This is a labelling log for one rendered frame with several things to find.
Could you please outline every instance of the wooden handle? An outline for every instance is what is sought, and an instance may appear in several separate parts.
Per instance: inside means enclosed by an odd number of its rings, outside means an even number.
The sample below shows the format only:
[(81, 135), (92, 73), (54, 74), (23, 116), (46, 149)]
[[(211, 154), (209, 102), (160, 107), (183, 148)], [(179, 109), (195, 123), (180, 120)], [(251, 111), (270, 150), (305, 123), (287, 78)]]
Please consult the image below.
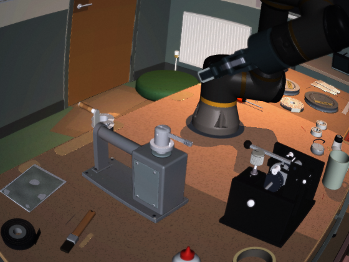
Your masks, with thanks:
[(87, 105), (87, 104), (84, 104), (83, 102), (80, 102), (80, 103), (79, 103), (79, 107), (81, 107), (82, 109), (85, 109), (85, 110), (87, 110), (87, 111), (89, 111), (89, 112), (92, 113), (93, 107), (91, 107), (91, 106), (89, 106), (89, 105)]
[(96, 212), (89, 210), (72, 234), (75, 236), (80, 236), (95, 215)]

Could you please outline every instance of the wooden door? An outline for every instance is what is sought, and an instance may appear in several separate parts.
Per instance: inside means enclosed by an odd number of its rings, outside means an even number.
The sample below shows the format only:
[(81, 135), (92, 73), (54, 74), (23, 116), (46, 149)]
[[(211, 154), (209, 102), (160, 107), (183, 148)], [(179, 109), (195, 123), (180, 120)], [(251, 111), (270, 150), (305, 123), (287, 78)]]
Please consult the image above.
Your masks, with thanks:
[(68, 105), (128, 82), (136, 2), (75, 0)]

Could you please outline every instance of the door handle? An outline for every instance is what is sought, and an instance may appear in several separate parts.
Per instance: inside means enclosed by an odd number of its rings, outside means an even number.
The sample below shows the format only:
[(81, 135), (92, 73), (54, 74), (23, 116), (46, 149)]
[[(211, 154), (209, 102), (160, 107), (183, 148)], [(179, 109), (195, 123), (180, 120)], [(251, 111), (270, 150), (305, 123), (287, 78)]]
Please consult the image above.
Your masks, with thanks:
[(82, 5), (82, 4), (78, 4), (77, 5), (77, 9), (80, 9), (81, 7), (85, 7), (85, 6), (91, 6), (92, 4), (84, 4), (84, 5)]

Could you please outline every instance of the green cushion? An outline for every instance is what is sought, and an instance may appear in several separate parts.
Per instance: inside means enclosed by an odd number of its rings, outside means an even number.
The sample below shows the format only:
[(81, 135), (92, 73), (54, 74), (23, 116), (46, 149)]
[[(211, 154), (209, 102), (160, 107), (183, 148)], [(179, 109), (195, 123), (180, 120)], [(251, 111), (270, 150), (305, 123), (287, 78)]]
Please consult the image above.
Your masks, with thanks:
[(198, 80), (184, 72), (156, 70), (141, 75), (136, 91), (144, 98), (156, 101), (198, 84)]

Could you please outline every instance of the white radiator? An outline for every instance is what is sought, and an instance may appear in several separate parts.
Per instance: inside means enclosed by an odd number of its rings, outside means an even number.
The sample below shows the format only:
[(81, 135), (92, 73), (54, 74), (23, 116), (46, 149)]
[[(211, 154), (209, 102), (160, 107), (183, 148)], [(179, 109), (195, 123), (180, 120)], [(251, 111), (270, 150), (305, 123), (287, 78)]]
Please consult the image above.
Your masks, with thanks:
[(184, 12), (179, 61), (203, 68), (205, 58), (231, 55), (247, 47), (252, 28), (236, 22)]

